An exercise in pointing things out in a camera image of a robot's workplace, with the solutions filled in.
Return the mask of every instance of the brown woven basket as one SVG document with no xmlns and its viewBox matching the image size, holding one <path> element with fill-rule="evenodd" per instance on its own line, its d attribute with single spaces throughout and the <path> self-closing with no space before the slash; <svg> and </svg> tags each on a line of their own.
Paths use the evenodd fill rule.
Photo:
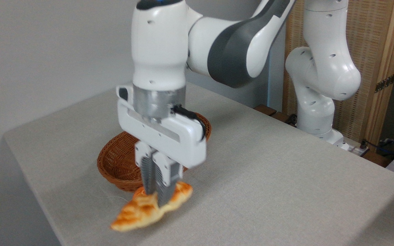
<svg viewBox="0 0 394 246">
<path fill-rule="evenodd" d="M 206 141 L 211 135 L 208 119 L 197 113 L 206 126 Z M 101 175 L 124 191 L 134 192 L 142 186 L 141 170 L 135 164 L 135 143 L 139 140 L 127 132 L 112 138 L 100 151 L 97 167 Z"/>
</svg>

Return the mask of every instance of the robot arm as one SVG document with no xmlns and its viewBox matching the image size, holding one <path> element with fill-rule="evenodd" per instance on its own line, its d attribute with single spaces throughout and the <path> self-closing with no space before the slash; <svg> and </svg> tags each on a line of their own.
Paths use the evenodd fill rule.
<svg viewBox="0 0 394 246">
<path fill-rule="evenodd" d="M 230 87 L 241 87 L 264 68 L 294 0 L 262 0 L 242 22 L 198 19 L 189 31 L 189 68 Z"/>
<path fill-rule="evenodd" d="M 332 129 L 333 99 L 358 90 L 361 75 L 346 42 L 348 0 L 305 0 L 303 35 L 309 47 L 294 49 L 286 60 L 298 100 L 297 128 L 344 148 Z"/>
<path fill-rule="evenodd" d="M 141 0 L 133 13 L 133 84 L 117 87 L 118 118 L 137 137 L 136 164 L 147 194 L 166 204 L 183 175 L 206 158 L 202 126 L 175 109 L 185 103 L 185 67 L 240 87 L 259 75 L 295 0 L 262 0 L 252 18 L 232 22 L 185 0 Z"/>
</svg>

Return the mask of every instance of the cable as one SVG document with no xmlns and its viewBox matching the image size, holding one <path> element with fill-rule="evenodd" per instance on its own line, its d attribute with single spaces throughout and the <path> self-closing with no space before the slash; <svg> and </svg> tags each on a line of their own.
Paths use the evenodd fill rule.
<svg viewBox="0 0 394 246">
<path fill-rule="evenodd" d="M 384 152 L 387 152 L 387 153 L 390 153 L 390 154 L 394 154 L 394 151 L 389 151 L 389 150 L 386 150 L 386 149 L 384 149 L 384 148 L 381 148 L 381 147 L 379 147 L 379 146 L 377 146 L 377 145 L 374 145 L 373 143 L 367 141 L 366 139 L 363 139 L 363 141 L 366 142 L 366 143 L 368 143 L 369 145 L 374 146 L 375 148 L 377 148 L 377 149 L 379 149 L 379 150 L 381 150 L 381 151 L 384 151 Z"/>
<path fill-rule="evenodd" d="M 197 114 L 195 114 L 195 112 L 192 112 L 192 111 L 189 111 L 189 110 L 183 108 L 182 105 L 175 105 L 172 108 L 172 110 L 173 110 L 173 112 L 183 115 L 189 119 L 197 120 L 200 123 L 201 127 L 203 128 L 203 136 L 201 137 L 200 141 L 202 141 L 205 138 L 205 136 L 206 136 L 205 123 L 203 123 L 203 121 L 200 120 L 200 118 L 197 116 Z"/>
<path fill-rule="evenodd" d="M 389 156 L 389 155 L 394 156 L 394 154 L 382 154 L 381 156 L 387 157 L 387 156 Z"/>
<path fill-rule="evenodd" d="M 384 147 L 386 145 L 394 143 L 394 139 L 386 138 L 384 140 L 380 140 L 379 146 Z"/>
<path fill-rule="evenodd" d="M 288 119 L 285 121 L 286 124 L 297 124 L 297 115 L 296 114 L 291 114 Z"/>
</svg>

